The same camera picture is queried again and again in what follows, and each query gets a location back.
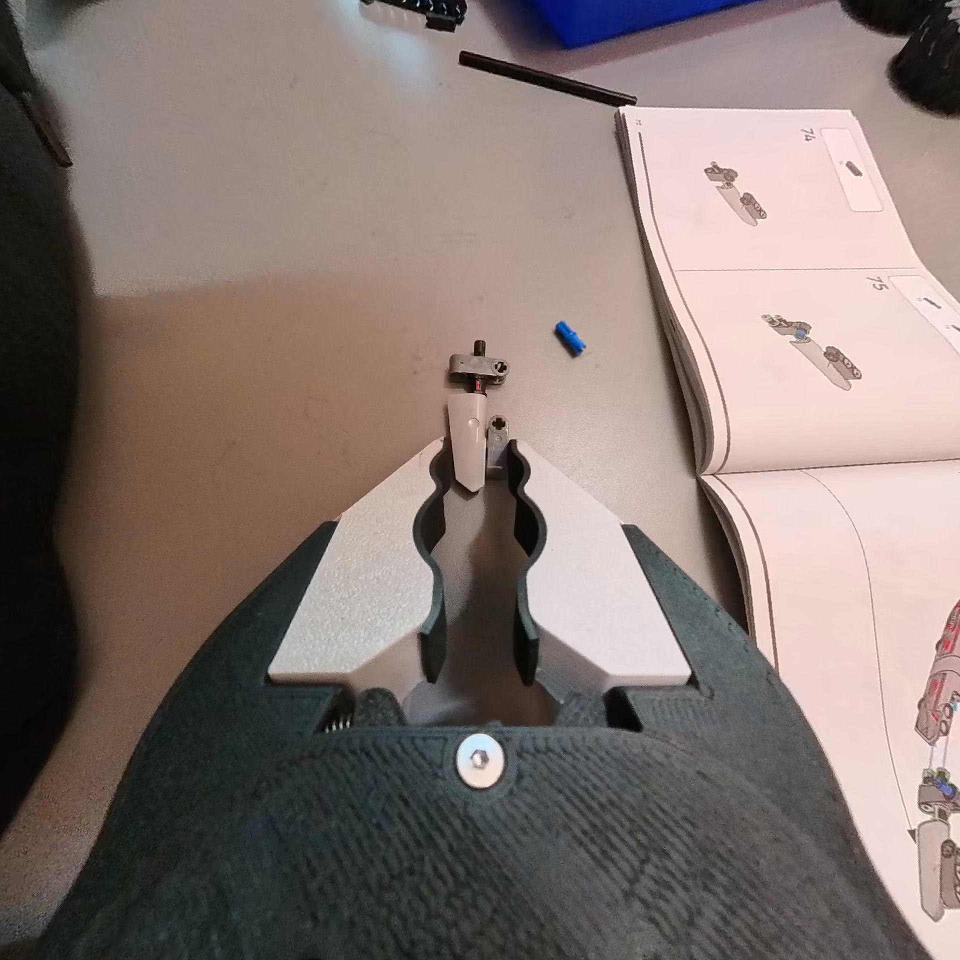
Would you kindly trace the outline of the black rubber tire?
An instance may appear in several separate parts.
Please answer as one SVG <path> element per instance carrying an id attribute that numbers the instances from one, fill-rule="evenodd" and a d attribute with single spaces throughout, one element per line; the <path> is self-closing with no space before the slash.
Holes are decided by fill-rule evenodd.
<path id="1" fill-rule="evenodd" d="M 886 69 L 905 101 L 941 116 L 959 115 L 959 34 L 953 20 L 916 30 Z"/>
<path id="2" fill-rule="evenodd" d="M 915 32 L 938 4 L 935 1 L 839 1 L 843 12 L 856 23 L 887 37 L 907 37 Z"/>

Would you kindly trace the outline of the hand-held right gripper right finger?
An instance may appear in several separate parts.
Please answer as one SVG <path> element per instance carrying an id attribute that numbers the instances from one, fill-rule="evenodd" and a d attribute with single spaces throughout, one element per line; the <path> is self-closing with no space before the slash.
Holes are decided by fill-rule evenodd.
<path id="1" fill-rule="evenodd" d="M 526 441 L 509 442 L 524 553 L 513 658 L 526 686 L 680 687 L 692 676 L 621 520 Z"/>

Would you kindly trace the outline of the blue box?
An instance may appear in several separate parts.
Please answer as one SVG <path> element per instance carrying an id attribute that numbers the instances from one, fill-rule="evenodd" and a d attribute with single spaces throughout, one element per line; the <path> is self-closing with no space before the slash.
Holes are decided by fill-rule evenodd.
<path id="1" fill-rule="evenodd" d="M 565 49 L 579 49 L 753 1 L 532 1 Z"/>

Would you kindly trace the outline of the long black axle rod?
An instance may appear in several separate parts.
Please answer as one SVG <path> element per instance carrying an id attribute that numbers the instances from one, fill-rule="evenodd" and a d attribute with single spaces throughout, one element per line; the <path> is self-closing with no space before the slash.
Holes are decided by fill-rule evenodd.
<path id="1" fill-rule="evenodd" d="M 459 65 L 490 76 L 509 79 L 530 87 L 550 90 L 570 97 L 621 109 L 638 104 L 636 96 L 607 89 L 575 78 L 513 63 L 486 54 L 462 50 Z"/>

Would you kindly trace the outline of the grey brick assembly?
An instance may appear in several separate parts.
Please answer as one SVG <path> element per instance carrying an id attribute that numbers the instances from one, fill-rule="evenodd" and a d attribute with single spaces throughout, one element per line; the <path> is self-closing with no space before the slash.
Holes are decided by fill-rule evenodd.
<path id="1" fill-rule="evenodd" d="M 511 428 L 505 414 L 488 408 L 489 391 L 503 385 L 509 363 L 487 352 L 484 340 L 449 358 L 448 380 L 456 387 L 447 403 L 447 425 L 456 482 L 477 495 L 488 480 L 504 479 Z"/>

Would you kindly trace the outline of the person's dark clothing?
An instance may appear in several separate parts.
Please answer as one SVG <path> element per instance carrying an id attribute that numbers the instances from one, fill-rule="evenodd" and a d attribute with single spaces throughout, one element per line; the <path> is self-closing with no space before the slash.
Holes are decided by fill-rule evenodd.
<path id="1" fill-rule="evenodd" d="M 79 394 L 88 284 L 64 179 L 24 107 L 1 94 L 1 830 L 56 745 L 79 678 L 56 543 Z"/>

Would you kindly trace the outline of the black brick part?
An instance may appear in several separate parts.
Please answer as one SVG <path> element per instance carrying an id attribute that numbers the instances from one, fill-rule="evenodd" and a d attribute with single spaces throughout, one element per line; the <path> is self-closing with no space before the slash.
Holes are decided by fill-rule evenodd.
<path id="1" fill-rule="evenodd" d="M 467 1 L 359 1 L 361 15 L 370 22 L 405 33 L 430 31 L 454 34 L 464 24 Z"/>

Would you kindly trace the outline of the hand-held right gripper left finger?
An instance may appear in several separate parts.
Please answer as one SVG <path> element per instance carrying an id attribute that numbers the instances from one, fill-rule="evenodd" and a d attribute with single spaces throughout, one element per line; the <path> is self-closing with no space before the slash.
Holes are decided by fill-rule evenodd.
<path id="1" fill-rule="evenodd" d="M 428 443 L 337 522 L 268 670 L 283 684 L 435 684 L 448 649 L 443 574 L 450 444 Z"/>

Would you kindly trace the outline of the open instruction booklet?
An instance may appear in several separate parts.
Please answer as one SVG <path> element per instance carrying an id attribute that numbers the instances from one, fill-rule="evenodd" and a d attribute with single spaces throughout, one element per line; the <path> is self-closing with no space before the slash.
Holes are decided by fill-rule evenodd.
<path id="1" fill-rule="evenodd" d="M 616 123 L 749 632 L 904 917 L 958 958 L 958 302 L 851 112 Z"/>

